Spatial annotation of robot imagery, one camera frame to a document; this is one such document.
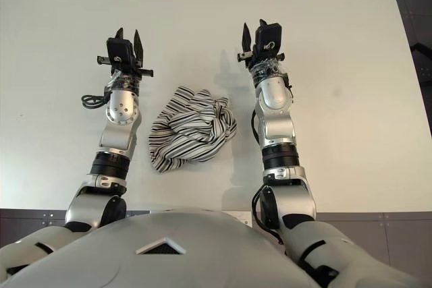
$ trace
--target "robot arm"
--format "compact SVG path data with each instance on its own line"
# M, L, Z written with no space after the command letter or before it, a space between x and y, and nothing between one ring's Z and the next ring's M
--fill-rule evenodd
M141 69L142 45L135 31L134 46L123 39L123 29L107 41L109 57L98 57L99 64L111 65L111 81L105 87L107 125L99 141L88 179L79 187L66 212L66 227L72 231L89 231L123 219L126 203L126 175L136 145L136 130L141 124L139 85L142 76L152 70ZM99 104L83 97L87 108Z
M139 85L142 76L153 76L153 71L141 69L142 45L137 31L133 47L123 39L120 28L115 38L108 39L107 48L109 57L97 58L99 64L111 65L105 95L82 97L86 108L107 104L107 125L90 174L67 210L64 227L45 227L0 249L0 283L89 231L126 215L121 196L126 192L126 175L141 123Z
M256 131L263 155L263 186L252 199L261 202L257 223L283 242L286 254L321 287L429 287L368 255L330 224L316 221L315 201L301 167L290 117L292 104L288 75L277 54L281 26L260 20L255 45L244 25L238 61L245 61L256 90Z

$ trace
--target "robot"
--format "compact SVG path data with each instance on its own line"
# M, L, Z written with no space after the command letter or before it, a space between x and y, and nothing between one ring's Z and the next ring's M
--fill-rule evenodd
M67 210L64 227L45 227L0 249L4 288L39 287L430 287L368 255L330 224L316 221L290 117L291 85L280 61L281 26L260 20L244 61L255 87L252 131L263 157L263 185L252 198L261 233L212 210L158 210L126 218L126 175L141 122L143 51L120 29L107 41L111 80L86 108L106 106L107 125L90 174ZM261 219L257 213L260 202Z

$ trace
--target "striped cloth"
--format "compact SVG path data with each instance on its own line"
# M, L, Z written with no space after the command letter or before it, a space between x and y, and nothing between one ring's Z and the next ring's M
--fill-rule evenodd
M212 99L208 90L194 93L178 87L148 137L153 167L162 173L213 158L236 134L237 123L227 106L228 98Z

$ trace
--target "wire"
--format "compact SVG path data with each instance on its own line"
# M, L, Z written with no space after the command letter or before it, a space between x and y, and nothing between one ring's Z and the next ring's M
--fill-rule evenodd
M259 138L258 138L258 132L257 129L255 128L255 116L257 114L255 113L255 110L252 111L252 118L250 119L250 126L252 128L252 133L254 134L254 138L256 140L256 142L259 144Z
M92 94L85 94L81 97L82 106L87 109L96 109L102 107L106 103L109 102L109 97L111 96L111 92L105 92L103 96L95 96Z
M274 238L277 239L278 244L284 244L282 241L282 238L280 237L280 235L272 230L270 230L267 226L265 226L261 220L258 218L257 215L257 202L259 200L259 194L261 193L261 190L263 190L263 188L266 186L266 184L264 183L259 189L258 191L255 193L254 197L252 198L252 214L254 215L255 221L258 224L258 226L263 230L268 232L270 235L274 236Z

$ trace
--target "white table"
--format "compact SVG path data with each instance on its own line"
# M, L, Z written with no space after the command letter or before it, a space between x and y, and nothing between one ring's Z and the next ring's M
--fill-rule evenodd
M140 32L143 123L131 209L248 210L261 185L254 89L236 61L243 22L283 26L300 162L321 212L432 210L432 143L396 0L0 0L1 208L65 209L105 124L105 41ZM211 161L157 174L147 136L180 84L227 94L237 136Z

